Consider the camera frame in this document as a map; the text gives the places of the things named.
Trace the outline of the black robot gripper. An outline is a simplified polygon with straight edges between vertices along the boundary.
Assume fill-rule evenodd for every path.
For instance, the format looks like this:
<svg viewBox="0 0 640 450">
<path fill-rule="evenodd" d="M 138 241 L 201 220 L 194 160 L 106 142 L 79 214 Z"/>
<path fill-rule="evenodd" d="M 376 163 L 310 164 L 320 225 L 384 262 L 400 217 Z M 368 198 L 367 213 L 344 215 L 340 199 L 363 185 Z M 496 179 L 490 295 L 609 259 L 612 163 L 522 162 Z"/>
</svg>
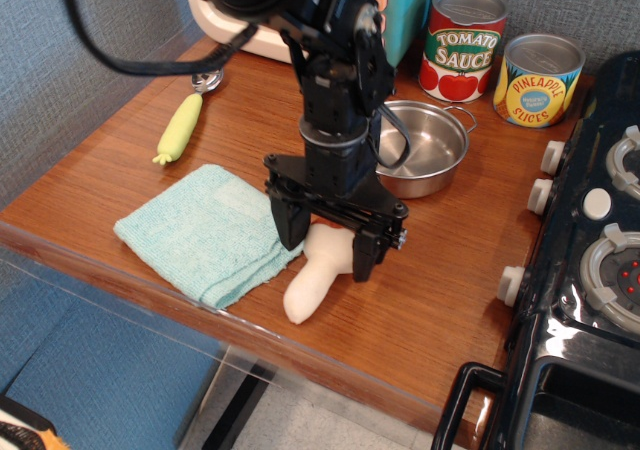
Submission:
<svg viewBox="0 0 640 450">
<path fill-rule="evenodd" d="M 269 154 L 266 190 L 282 245 L 294 250 L 305 239 L 311 214 L 358 231 L 353 242 L 353 279 L 366 282 L 389 247 L 406 241 L 408 207 L 381 184 L 380 136 L 368 134 L 345 147 L 307 141 L 303 156 Z"/>
</svg>

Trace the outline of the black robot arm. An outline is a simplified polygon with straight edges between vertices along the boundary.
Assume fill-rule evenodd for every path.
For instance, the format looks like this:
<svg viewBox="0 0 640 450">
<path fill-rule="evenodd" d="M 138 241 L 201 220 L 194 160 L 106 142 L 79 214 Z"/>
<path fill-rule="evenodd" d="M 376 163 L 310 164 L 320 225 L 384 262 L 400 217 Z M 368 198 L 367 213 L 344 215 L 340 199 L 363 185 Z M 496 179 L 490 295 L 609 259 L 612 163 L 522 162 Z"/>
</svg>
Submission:
<svg viewBox="0 0 640 450">
<path fill-rule="evenodd" d="M 376 0 L 206 0 L 250 29 L 276 31 L 288 47 L 303 98 L 305 152 L 268 155 L 266 189 L 282 244 L 298 246 L 312 216 L 355 234 L 353 277 L 364 282 L 402 245 L 407 207 L 377 176 L 381 127 L 395 68 Z"/>
</svg>

